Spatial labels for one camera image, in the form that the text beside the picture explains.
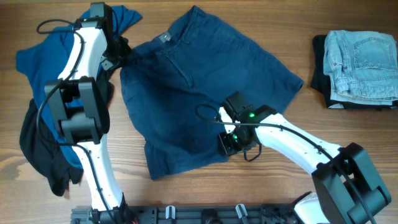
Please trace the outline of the navy blue shorts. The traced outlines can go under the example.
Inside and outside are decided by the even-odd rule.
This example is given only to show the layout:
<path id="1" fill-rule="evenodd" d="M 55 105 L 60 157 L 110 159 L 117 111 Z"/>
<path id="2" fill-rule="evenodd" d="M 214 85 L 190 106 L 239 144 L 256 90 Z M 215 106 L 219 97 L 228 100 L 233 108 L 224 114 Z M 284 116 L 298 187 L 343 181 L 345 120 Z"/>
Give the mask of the navy blue shorts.
<path id="1" fill-rule="evenodd" d="M 224 127 L 208 118 L 233 93 L 282 113 L 303 85 L 255 41 L 197 6 L 135 47 L 120 79 L 129 117 L 146 141 L 151 179 L 226 161 L 218 152 Z"/>

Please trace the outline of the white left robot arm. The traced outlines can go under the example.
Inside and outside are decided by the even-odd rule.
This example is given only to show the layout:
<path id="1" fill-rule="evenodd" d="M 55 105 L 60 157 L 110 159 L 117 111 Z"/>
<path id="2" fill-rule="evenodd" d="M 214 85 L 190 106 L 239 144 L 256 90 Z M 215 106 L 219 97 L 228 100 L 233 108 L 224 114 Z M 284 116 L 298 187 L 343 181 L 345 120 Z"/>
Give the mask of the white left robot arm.
<path id="1" fill-rule="evenodd" d="M 127 39 L 115 37 L 114 12 L 104 2 L 90 6 L 87 19 L 71 29 L 74 44 L 58 79 L 47 82 L 46 98 L 55 129 L 78 156 L 91 192 L 91 208 L 74 210 L 72 223 L 138 223 L 113 173 L 107 149 L 108 107 L 97 86 L 99 68 L 122 67 L 131 52 Z"/>

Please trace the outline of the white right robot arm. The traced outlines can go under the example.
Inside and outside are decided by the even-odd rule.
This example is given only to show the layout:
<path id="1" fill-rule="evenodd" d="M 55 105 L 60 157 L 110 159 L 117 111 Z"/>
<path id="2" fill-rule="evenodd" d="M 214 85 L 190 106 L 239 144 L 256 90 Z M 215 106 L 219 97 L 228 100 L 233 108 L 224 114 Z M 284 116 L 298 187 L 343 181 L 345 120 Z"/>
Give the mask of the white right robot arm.
<path id="1" fill-rule="evenodd" d="M 301 167 L 315 191 L 294 203 L 301 223 L 374 223 L 374 216 L 391 203 L 391 195 L 363 147 L 346 147 L 312 136 L 288 122 L 269 106 L 254 108 L 236 92 L 218 109 L 220 153 L 246 153 L 257 143 Z"/>

